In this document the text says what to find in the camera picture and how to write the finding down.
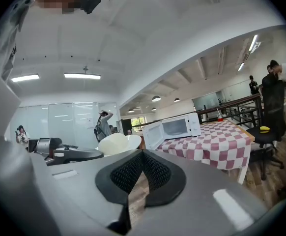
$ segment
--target white hat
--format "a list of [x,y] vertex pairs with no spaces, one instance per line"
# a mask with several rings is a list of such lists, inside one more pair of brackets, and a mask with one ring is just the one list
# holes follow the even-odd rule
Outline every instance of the white hat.
[[141,137],[137,135],[125,136],[115,133],[100,141],[98,150],[105,156],[115,155],[128,150],[137,149],[141,144]]

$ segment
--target woman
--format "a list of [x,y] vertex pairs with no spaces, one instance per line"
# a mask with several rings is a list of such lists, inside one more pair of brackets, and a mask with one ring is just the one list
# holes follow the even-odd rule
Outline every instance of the woman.
[[17,133],[17,131],[15,131],[16,133],[16,142],[22,146],[24,146],[24,148],[26,150],[29,149],[29,133],[25,132],[24,128],[22,125],[20,125],[17,130],[20,131],[20,134]]

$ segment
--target railing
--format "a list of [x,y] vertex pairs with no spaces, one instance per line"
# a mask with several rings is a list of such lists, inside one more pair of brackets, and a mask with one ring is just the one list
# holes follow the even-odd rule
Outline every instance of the railing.
[[[249,106],[249,107],[245,107],[244,105],[241,106],[244,103],[254,103],[254,106]],[[240,108],[248,108],[248,110],[245,111],[240,111]],[[230,101],[227,103],[224,103],[220,106],[217,107],[212,107],[209,109],[204,109],[204,110],[199,110],[199,111],[195,111],[195,112],[189,112],[189,113],[185,113],[183,115],[186,114],[190,114],[190,113],[197,113],[199,116],[199,121],[200,124],[202,123],[206,123],[206,122],[212,122],[212,121],[217,121],[217,117],[216,118],[211,118],[209,120],[202,120],[202,115],[205,115],[207,118],[207,114],[211,113],[211,112],[215,112],[219,110],[220,112],[226,112],[226,116],[224,118],[231,118],[231,119],[235,119],[236,121],[238,121],[239,123],[237,123],[237,125],[246,125],[247,123],[251,122],[254,126],[256,125],[260,125],[261,123],[263,123],[263,114],[262,114],[262,105],[261,105],[261,98],[260,98],[260,94],[254,94],[248,97],[244,97],[238,100],[234,100],[234,101]],[[244,117],[243,115],[249,115],[250,119]],[[145,124],[141,124],[141,125],[136,125],[133,126],[134,127],[142,127],[145,125],[149,125],[158,121],[161,121],[163,119],[160,120],[155,120],[152,122],[148,122]]]

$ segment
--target yellow object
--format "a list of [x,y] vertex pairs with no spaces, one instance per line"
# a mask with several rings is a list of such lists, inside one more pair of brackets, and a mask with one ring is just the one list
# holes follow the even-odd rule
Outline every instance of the yellow object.
[[260,130],[262,130],[262,131],[269,131],[270,128],[266,127],[266,126],[262,126],[262,127],[260,127]]

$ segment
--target black shirt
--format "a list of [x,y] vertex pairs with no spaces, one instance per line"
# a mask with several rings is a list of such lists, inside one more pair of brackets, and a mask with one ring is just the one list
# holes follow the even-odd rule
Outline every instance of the black shirt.
[[256,87],[256,86],[257,86],[257,82],[255,82],[255,81],[249,83],[251,94],[259,93],[259,89],[258,88],[254,89],[254,87]]

